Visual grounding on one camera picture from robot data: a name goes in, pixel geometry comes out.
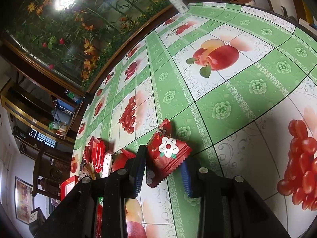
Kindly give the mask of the red candy packet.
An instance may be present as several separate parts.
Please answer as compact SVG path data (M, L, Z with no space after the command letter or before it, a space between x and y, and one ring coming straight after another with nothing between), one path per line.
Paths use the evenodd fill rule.
M115 158L115 161L112 164L112 172L117 171L118 169L124 168L127 160L135 158L136 154L125 149L121 149L121 153L118 154Z

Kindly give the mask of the red flower snack packet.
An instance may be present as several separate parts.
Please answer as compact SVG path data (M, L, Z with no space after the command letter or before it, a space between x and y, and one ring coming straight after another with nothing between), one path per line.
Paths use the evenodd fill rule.
M146 183L155 188L190 155L192 148L172 137L172 125L164 119L146 145Z

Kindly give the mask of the red gift box tray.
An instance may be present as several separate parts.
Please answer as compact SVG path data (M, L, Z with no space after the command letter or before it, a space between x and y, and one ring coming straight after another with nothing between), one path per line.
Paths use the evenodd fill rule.
M74 175L61 184L61 200L75 187L78 182L78 176Z

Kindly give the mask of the white dotted snack packet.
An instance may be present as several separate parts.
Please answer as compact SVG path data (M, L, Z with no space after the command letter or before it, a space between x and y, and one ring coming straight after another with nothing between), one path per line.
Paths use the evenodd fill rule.
M105 178L110 175L112 170L112 162L113 162L112 156L113 155L114 153L111 151L107 151L105 153L104 160L103 160L103 168L100 174L101 178Z

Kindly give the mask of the long red snack packet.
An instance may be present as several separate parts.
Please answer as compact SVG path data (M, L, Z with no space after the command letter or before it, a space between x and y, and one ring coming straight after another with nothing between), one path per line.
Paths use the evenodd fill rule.
M105 149L106 145L102 139L94 139L91 152L91 159L96 173L100 173L103 169Z

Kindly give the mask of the dark wooden chair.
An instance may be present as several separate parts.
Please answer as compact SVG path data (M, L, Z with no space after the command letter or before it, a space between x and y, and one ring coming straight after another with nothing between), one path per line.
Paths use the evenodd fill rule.
M51 165L51 163L43 158L46 144L44 141L41 142L40 151L35 160L33 168L33 187L31 195L35 197L37 194L47 196L56 200L61 200L61 183L62 183L62 172ZM50 191L41 190L38 186L41 186L40 182L43 182L47 186L50 186Z

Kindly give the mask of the green fruit-pattern tablecloth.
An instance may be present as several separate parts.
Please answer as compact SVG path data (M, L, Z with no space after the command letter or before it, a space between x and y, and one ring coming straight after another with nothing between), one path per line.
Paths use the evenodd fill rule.
M70 173L101 138L136 152L164 120L201 166L244 177L291 237L316 219L316 170L295 139L316 150L316 37L275 14L230 3L191 3L160 24L110 71L79 126Z

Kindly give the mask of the floral glass partition panel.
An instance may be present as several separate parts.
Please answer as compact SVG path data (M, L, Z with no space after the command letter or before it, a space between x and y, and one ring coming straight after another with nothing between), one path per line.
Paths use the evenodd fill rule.
M168 0L20 0L1 16L1 55L23 72L85 92Z

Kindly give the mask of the framed wall painting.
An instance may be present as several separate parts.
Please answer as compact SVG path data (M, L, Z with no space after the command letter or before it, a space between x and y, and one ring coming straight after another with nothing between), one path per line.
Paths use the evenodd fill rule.
M34 210L32 186L18 177L14 183L14 203L16 218L28 225L31 212Z

